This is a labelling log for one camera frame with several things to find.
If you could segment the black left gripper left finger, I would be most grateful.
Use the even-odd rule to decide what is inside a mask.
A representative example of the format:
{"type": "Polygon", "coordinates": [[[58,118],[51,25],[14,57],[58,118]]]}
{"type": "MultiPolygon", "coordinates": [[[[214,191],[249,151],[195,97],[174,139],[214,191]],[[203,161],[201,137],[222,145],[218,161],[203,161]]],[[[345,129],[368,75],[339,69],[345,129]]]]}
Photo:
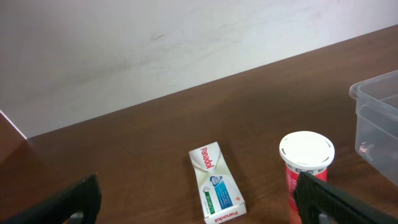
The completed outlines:
{"type": "Polygon", "coordinates": [[[97,175],[93,174],[1,223],[95,223],[101,199],[97,175]]]}

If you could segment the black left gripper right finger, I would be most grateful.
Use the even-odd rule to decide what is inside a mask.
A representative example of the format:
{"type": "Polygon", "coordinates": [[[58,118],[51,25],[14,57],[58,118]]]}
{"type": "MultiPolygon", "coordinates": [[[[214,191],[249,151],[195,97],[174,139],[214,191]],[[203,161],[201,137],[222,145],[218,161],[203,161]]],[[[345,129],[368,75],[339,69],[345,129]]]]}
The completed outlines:
{"type": "Polygon", "coordinates": [[[397,219],[307,172],[299,173],[294,199],[302,223],[397,224],[397,219]]]}

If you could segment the white Panadol box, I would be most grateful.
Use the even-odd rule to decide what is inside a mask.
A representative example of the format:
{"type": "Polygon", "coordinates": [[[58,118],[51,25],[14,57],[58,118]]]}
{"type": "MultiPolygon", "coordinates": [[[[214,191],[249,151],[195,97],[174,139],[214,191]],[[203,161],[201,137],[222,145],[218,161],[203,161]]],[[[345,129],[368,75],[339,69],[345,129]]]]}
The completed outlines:
{"type": "Polygon", "coordinates": [[[247,213],[246,202],[217,142],[189,152],[206,224],[220,224],[247,213]]]}

